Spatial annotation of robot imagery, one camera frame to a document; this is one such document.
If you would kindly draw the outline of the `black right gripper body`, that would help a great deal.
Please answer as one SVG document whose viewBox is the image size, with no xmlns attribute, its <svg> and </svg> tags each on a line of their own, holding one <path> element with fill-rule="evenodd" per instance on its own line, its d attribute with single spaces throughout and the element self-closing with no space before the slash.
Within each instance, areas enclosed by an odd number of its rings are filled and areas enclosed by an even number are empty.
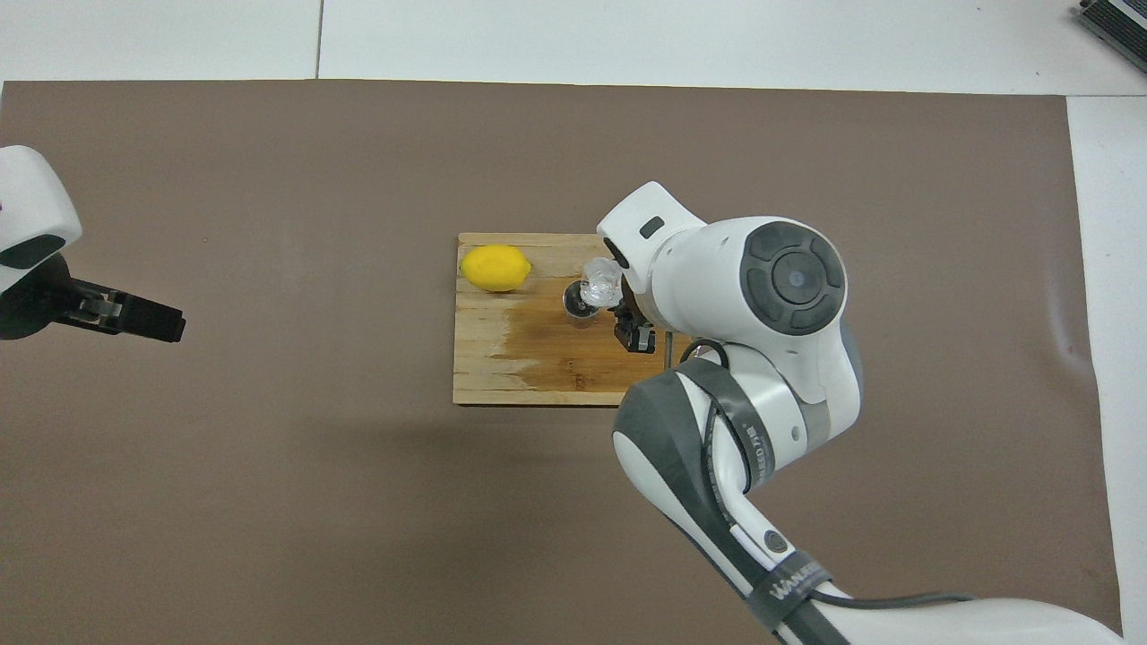
<svg viewBox="0 0 1147 645">
<path fill-rule="evenodd" d="M 651 300 L 649 300 L 647 294 L 635 292 L 626 271 L 623 271 L 621 286 L 623 305 L 629 314 L 634 318 L 635 325 L 651 325 L 654 322 L 650 316 L 654 312 Z"/>
</svg>

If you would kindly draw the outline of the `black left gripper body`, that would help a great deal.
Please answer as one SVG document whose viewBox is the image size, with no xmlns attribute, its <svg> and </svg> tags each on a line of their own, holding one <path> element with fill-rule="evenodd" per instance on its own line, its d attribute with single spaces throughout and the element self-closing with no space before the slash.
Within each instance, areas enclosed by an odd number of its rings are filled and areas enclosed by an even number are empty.
<svg viewBox="0 0 1147 645">
<path fill-rule="evenodd" d="M 28 339 L 77 305 L 68 262 L 53 254 L 1 295 L 1 340 Z"/>
</svg>

